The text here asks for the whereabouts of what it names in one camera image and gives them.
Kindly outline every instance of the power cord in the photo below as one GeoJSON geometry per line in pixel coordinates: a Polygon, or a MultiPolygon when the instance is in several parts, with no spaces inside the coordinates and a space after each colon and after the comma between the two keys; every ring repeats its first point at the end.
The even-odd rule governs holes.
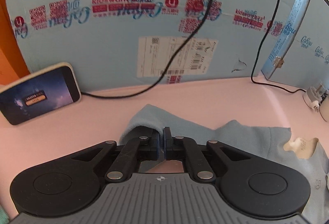
{"type": "Polygon", "coordinates": [[[284,91],[287,91],[287,92],[289,92],[289,93],[291,93],[291,94],[294,94],[294,93],[296,93],[296,92],[298,92],[298,91],[306,92],[304,89],[301,89],[301,88],[297,89],[296,91],[290,91],[290,90],[285,89],[284,87],[281,87],[281,86],[272,85],[272,84],[267,84],[267,83],[261,83],[261,82],[256,82],[256,81],[253,79],[254,71],[255,71],[255,68],[256,68],[256,65],[257,65],[257,62],[258,62],[258,58],[259,58],[259,54],[260,54],[260,52],[261,52],[261,48],[262,48],[262,46],[263,46],[263,43],[264,43],[264,41],[265,41],[267,35],[269,34],[269,31],[270,31],[271,28],[272,28],[272,25],[273,25],[273,22],[274,22],[274,18],[275,18],[275,16],[276,16],[276,13],[277,13],[278,8],[279,8],[279,4],[280,4],[280,0],[278,0],[278,1],[276,2],[276,6],[275,6],[275,10],[274,10],[274,13],[273,13],[273,16],[272,16],[272,20],[271,20],[271,22],[270,22],[270,24],[269,24],[269,26],[268,26],[268,29],[267,29],[267,31],[266,31],[266,33],[265,33],[265,35],[264,35],[264,37],[263,37],[263,39],[262,39],[260,45],[259,45],[258,52],[257,52],[257,56],[256,56],[256,61],[255,61],[254,67],[253,67],[253,69],[252,69],[252,72],[251,72],[251,76],[250,76],[250,78],[251,78],[251,81],[252,81],[254,84],[257,84],[257,85],[263,85],[263,86],[273,86],[273,87],[275,87],[275,88],[280,88],[280,89],[282,89],[282,90],[284,90],[284,91]]]}
{"type": "Polygon", "coordinates": [[[154,88],[157,84],[160,83],[160,81],[165,77],[171,63],[173,62],[174,58],[177,56],[177,54],[182,50],[182,48],[193,38],[193,36],[201,29],[201,27],[203,26],[203,24],[205,23],[208,15],[209,15],[209,11],[211,8],[211,5],[213,3],[213,0],[209,0],[208,5],[207,5],[207,10],[206,13],[204,15],[204,17],[202,18],[201,22],[199,23],[199,25],[196,27],[196,29],[190,34],[190,36],[183,42],[183,44],[175,51],[175,53],[172,55],[172,57],[170,58],[166,68],[164,69],[164,71],[162,72],[161,76],[159,77],[159,79],[152,84],[151,86],[147,87],[146,89],[139,91],[137,93],[134,94],[130,94],[130,95],[125,95],[125,96],[112,96],[112,97],[104,97],[104,96],[97,96],[97,95],[93,95],[90,93],[86,93],[86,92],[81,92],[81,94],[86,95],[86,96],[90,96],[90,97],[94,97],[94,98],[101,98],[101,99],[120,99],[120,98],[130,98],[130,97],[134,97],[140,94],[145,93],[146,91],[149,91],[150,89],[154,88]]]}
{"type": "MultiPolygon", "coordinates": [[[[144,89],[142,91],[139,91],[139,92],[136,92],[136,93],[133,93],[133,94],[130,94],[130,95],[125,95],[125,96],[98,96],[98,95],[94,95],[94,94],[90,94],[90,93],[86,93],[86,92],[81,92],[81,94],[86,95],[86,96],[90,96],[90,97],[94,97],[94,98],[99,98],[99,99],[121,99],[121,98],[129,98],[129,97],[138,96],[138,95],[143,94],[143,93],[149,91],[150,89],[154,88],[165,77],[167,71],[169,70],[170,65],[172,64],[172,62],[173,62],[174,58],[177,56],[177,54],[194,37],[194,35],[201,29],[201,27],[203,26],[203,24],[205,23],[208,15],[209,15],[209,12],[210,12],[212,3],[213,3],[213,0],[209,0],[208,5],[207,5],[206,13],[205,13],[204,17],[202,18],[201,22],[196,27],[196,29],[190,34],[190,36],[183,42],[183,44],[174,52],[174,54],[172,55],[172,57],[170,58],[170,60],[169,60],[169,62],[167,64],[166,68],[164,69],[164,71],[162,72],[161,76],[158,78],[158,80],[154,84],[152,84],[151,86],[147,87],[146,89],[144,89]]],[[[268,27],[268,29],[267,29],[267,31],[266,31],[266,33],[265,33],[265,35],[264,35],[264,37],[263,37],[260,45],[259,45],[257,56],[256,56],[256,60],[255,60],[255,64],[254,64],[254,67],[252,69],[251,77],[250,78],[251,78],[251,81],[254,84],[257,84],[257,85],[273,86],[273,87],[276,87],[276,88],[280,88],[282,90],[285,90],[285,91],[287,91],[289,93],[296,93],[297,91],[303,91],[303,92],[305,92],[304,89],[297,89],[296,91],[290,91],[290,90],[285,89],[285,88],[283,88],[281,86],[267,84],[267,83],[261,83],[261,82],[254,81],[254,79],[253,79],[254,71],[255,71],[255,68],[256,68],[256,65],[257,65],[257,62],[258,62],[258,58],[259,58],[259,54],[260,54],[261,48],[263,46],[263,43],[264,43],[267,35],[269,34],[269,31],[270,31],[272,25],[273,25],[274,18],[276,16],[277,10],[279,8],[279,3],[280,3],[280,0],[277,0],[276,6],[275,6],[275,10],[274,10],[274,13],[273,13],[273,16],[272,16],[272,20],[271,20],[271,22],[269,24],[269,27],[268,27]]]]}

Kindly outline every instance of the qr code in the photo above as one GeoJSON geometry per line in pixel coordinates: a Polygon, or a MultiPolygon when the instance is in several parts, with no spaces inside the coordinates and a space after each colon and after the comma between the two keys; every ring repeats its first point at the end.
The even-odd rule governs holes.
{"type": "Polygon", "coordinates": [[[171,75],[167,77],[167,84],[175,84],[175,83],[180,83],[182,79],[181,75],[171,75]]]}
{"type": "Polygon", "coordinates": [[[203,11],[204,0],[186,0],[185,12],[203,11]]]}
{"type": "Polygon", "coordinates": [[[67,16],[67,0],[50,3],[49,7],[51,19],[60,19],[67,16]]]}
{"type": "Polygon", "coordinates": [[[159,37],[152,37],[152,45],[159,44],[159,37]]]}
{"type": "Polygon", "coordinates": [[[283,24],[281,22],[277,22],[274,27],[274,30],[271,32],[271,34],[273,36],[279,36],[282,33],[282,30],[283,30],[283,24]]]}
{"type": "Polygon", "coordinates": [[[197,19],[186,19],[183,32],[186,34],[192,33],[198,27],[199,22],[197,19]]]}
{"type": "Polygon", "coordinates": [[[220,13],[221,6],[222,6],[221,2],[217,2],[216,0],[214,0],[211,4],[210,10],[209,10],[209,15],[217,16],[220,13]]]}
{"type": "Polygon", "coordinates": [[[39,23],[46,22],[46,7],[39,6],[33,9],[30,9],[31,25],[35,26],[39,23]]]}

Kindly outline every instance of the gray ribbed base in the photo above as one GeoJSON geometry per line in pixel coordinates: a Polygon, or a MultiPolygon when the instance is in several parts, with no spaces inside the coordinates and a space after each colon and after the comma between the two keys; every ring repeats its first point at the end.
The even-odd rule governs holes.
{"type": "Polygon", "coordinates": [[[133,174],[108,184],[88,208],[60,218],[19,214],[12,224],[307,224],[300,215],[285,220],[257,220],[229,207],[215,187],[188,174],[133,174]]]}

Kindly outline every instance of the table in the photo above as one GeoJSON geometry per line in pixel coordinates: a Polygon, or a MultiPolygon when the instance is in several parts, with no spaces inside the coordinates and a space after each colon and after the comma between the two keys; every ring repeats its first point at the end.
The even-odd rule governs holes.
{"type": "MultiPolygon", "coordinates": [[[[256,80],[265,81],[263,76],[256,80]]],[[[124,95],[142,88],[97,94],[124,95]]],[[[328,154],[329,123],[307,107],[302,94],[255,85],[249,78],[219,79],[159,85],[141,96],[122,100],[83,96],[79,103],[19,126],[10,125],[0,115],[0,204],[10,218],[15,217],[9,187],[19,172],[106,140],[118,141],[129,120],[146,104],[211,129],[233,119],[249,126],[290,127],[292,140],[317,137],[328,154]]]]}

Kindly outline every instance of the green cloth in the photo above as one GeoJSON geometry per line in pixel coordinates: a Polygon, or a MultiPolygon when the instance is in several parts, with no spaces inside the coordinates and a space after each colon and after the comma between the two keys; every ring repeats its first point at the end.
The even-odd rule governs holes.
{"type": "Polygon", "coordinates": [[[4,209],[0,206],[0,224],[8,224],[9,223],[9,218],[4,211],[4,209]]]}

